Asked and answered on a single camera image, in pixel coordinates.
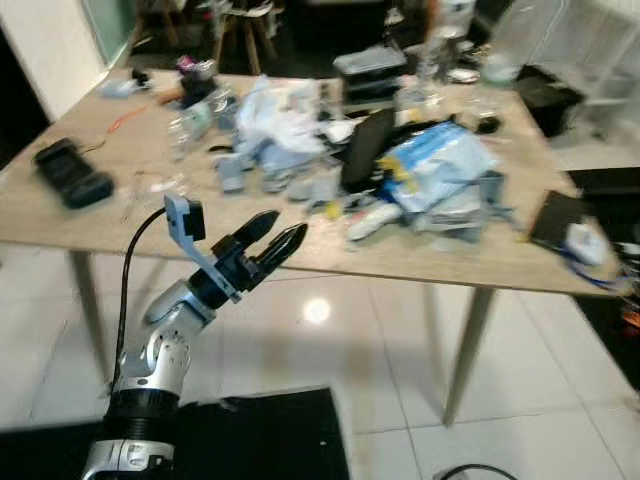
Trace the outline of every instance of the black cable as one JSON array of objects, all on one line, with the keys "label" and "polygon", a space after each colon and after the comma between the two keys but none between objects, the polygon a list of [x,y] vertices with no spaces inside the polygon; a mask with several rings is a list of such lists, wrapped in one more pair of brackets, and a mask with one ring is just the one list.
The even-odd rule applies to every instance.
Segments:
[{"label": "black cable", "polygon": [[118,319],[118,338],[116,340],[116,364],[113,369],[113,382],[111,389],[116,384],[118,377],[120,376],[120,356],[122,355],[122,349],[124,347],[124,334],[127,326],[127,289],[129,285],[129,266],[131,265],[131,257],[133,256],[133,250],[136,248],[136,243],[140,240],[140,237],[144,231],[151,225],[154,220],[164,214],[165,208],[162,207],[159,210],[153,212],[149,218],[147,218],[142,225],[138,228],[135,235],[129,243],[127,253],[124,256],[124,265],[122,267],[122,285],[120,290],[120,318]]},{"label": "black cable", "polygon": [[489,472],[494,472],[499,475],[502,475],[509,480],[518,480],[516,477],[511,475],[510,473],[505,472],[504,470],[500,470],[498,467],[492,467],[491,465],[483,465],[481,463],[468,463],[466,465],[460,465],[459,467],[454,467],[449,470],[440,480],[450,480],[454,476],[459,473],[462,473],[466,470],[487,470]]}]

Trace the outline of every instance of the small white object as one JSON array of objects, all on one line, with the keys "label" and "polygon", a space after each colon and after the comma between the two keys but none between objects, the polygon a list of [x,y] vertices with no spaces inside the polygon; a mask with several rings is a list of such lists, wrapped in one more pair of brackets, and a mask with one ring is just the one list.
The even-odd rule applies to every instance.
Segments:
[{"label": "small white object", "polygon": [[402,208],[399,205],[376,202],[364,213],[356,215],[357,220],[347,229],[347,238],[354,242],[362,240],[387,223],[397,220],[401,215]]},{"label": "small white object", "polygon": [[468,85],[476,83],[480,79],[480,74],[468,68],[454,68],[449,72],[449,78],[454,82]]},{"label": "small white object", "polygon": [[597,267],[604,263],[604,240],[588,225],[571,224],[567,230],[566,247],[584,265]]},{"label": "small white object", "polygon": [[465,40],[465,41],[460,42],[458,44],[458,51],[462,52],[462,53],[469,52],[469,51],[471,51],[473,49],[473,47],[475,47],[475,45],[473,44],[472,41]]},{"label": "small white object", "polygon": [[640,255],[640,245],[638,245],[637,243],[620,243],[619,245],[627,255]]},{"label": "small white object", "polygon": [[322,128],[322,132],[331,143],[342,143],[349,139],[355,124],[356,122],[353,120],[336,120],[335,122],[328,122]]}]

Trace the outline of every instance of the white tile floor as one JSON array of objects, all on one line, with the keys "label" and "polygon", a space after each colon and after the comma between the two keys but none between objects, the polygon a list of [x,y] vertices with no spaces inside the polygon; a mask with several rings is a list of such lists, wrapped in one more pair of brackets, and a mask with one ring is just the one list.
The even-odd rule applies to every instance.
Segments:
[{"label": "white tile floor", "polygon": [[[0,247],[0,428],[106,408],[62,252]],[[119,257],[98,256],[113,345]],[[130,318],[183,262],[136,260]],[[640,405],[564,296],[501,292],[459,413],[440,425],[465,287],[278,272],[225,306],[194,346],[186,400],[331,385],[355,479],[430,480],[461,463],[522,480],[640,478]],[[472,479],[489,479],[486,474]]]}]

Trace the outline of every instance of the cluttered table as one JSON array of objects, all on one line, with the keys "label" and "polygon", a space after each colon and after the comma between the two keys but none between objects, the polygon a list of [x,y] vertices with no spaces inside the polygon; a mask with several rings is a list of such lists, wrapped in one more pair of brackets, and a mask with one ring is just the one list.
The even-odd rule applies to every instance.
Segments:
[{"label": "cluttered table", "polygon": [[[128,74],[116,71],[111,76]],[[177,73],[170,71],[153,71],[152,77],[157,88],[171,87],[177,81]],[[253,77],[223,77],[239,97],[249,92],[255,82]],[[289,84],[297,80],[274,81]],[[451,88],[455,98],[474,87]],[[570,180],[556,170],[552,152],[519,97],[509,91],[496,95],[501,96],[504,126],[482,141],[499,157],[496,170],[508,179],[504,203],[514,207],[513,215],[521,224],[528,225],[546,191],[568,195],[576,192]],[[212,145],[229,145],[231,140],[215,129],[186,158],[173,161],[167,126],[175,116],[175,110],[159,106],[150,92],[113,99],[102,98],[94,91],[2,172],[0,241],[68,250],[87,318],[99,317],[90,255],[124,253],[133,232],[162,206],[163,193],[169,189],[202,202],[207,229],[203,247],[234,231],[254,214],[275,209],[281,212],[276,230],[302,221],[309,224],[304,243],[285,268],[476,287],[451,384],[447,424],[453,421],[474,362],[495,289],[606,293],[574,275],[559,256],[523,242],[522,235],[506,223],[489,224],[482,241],[464,250],[446,252],[433,248],[427,237],[398,225],[385,226],[359,242],[357,248],[349,248],[345,241],[347,217],[332,220],[322,213],[306,215],[301,205],[288,202],[283,195],[263,193],[252,176],[254,172],[248,176],[243,193],[223,194],[208,150]],[[120,127],[107,134],[117,119],[123,119]],[[63,137],[74,139],[86,150],[86,159],[96,169],[113,175],[116,191],[112,198],[82,210],[68,210],[36,175],[34,155]],[[266,241],[259,243],[256,250],[263,249]],[[138,244],[137,254],[184,256],[162,222],[148,230]],[[96,340],[101,336],[101,326],[91,321],[90,324]]]}]

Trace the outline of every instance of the plastic bag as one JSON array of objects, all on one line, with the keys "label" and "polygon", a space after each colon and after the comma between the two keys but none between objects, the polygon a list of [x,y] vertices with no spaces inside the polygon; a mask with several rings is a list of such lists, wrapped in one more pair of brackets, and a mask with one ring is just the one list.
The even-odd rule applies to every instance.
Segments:
[{"label": "plastic bag", "polygon": [[418,214],[413,222],[415,232],[445,232],[479,228],[486,223],[486,212],[477,185],[442,201],[426,213]]},{"label": "plastic bag", "polygon": [[398,145],[385,158],[408,180],[396,175],[383,188],[409,213],[430,210],[499,163],[472,133],[451,122]]},{"label": "plastic bag", "polygon": [[273,142],[294,155],[322,153],[324,146],[315,136],[318,95],[316,82],[301,82],[293,89],[276,88],[262,75],[236,116],[236,151],[253,156],[265,143]]}]

